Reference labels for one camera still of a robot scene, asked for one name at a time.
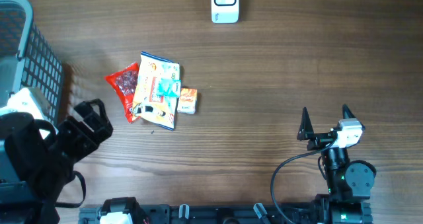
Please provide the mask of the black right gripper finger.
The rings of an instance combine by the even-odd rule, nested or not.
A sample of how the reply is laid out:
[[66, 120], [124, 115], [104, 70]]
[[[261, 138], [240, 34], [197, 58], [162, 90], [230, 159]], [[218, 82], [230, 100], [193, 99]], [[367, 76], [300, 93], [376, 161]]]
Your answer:
[[309, 117], [309, 113], [307, 111], [307, 108], [304, 107], [302, 110], [302, 115], [301, 115], [301, 123], [297, 133], [297, 140], [299, 141], [310, 140], [310, 139], [313, 139], [314, 136], [315, 136], [315, 133], [313, 130], [310, 117]]
[[342, 105], [342, 129], [365, 130], [365, 126], [355, 117], [355, 115], [346, 104]]

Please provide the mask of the orange tissue pack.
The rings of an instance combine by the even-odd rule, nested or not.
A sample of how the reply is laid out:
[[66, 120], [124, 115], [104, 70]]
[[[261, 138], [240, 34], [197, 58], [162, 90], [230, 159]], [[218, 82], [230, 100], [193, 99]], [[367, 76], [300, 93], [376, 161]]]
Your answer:
[[196, 112], [198, 91], [196, 89], [182, 88], [178, 100], [177, 111], [185, 114]]

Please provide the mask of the green tissue pack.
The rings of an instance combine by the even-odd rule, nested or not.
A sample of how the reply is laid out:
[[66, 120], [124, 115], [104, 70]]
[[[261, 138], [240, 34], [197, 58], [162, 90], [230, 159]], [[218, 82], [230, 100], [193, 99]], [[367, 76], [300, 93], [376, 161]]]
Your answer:
[[181, 80], [161, 79], [157, 87], [157, 94], [160, 96], [178, 98], [181, 92], [181, 85]]

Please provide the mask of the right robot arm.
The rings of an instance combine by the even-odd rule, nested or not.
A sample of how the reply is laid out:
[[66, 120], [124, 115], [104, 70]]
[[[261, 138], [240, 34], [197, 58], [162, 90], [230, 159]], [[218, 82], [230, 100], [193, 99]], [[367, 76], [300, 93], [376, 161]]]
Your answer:
[[326, 133], [313, 130], [309, 113], [302, 111], [297, 139], [307, 140], [307, 150], [321, 155], [321, 169], [328, 193], [317, 194], [311, 202], [311, 223], [371, 224], [373, 216], [367, 201], [375, 183], [377, 171], [369, 162], [351, 161], [348, 148], [357, 145], [365, 126], [347, 105], [342, 107], [343, 119]]

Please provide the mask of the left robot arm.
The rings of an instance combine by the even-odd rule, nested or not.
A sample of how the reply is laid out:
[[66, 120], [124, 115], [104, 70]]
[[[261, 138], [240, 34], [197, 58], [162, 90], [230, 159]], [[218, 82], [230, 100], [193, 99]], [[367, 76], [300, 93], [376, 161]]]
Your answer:
[[28, 112], [1, 116], [1, 222], [58, 223], [58, 208], [81, 202], [59, 202], [63, 187], [85, 178], [75, 163], [96, 151], [113, 133], [100, 99], [79, 103], [77, 121], [68, 116], [58, 127]]

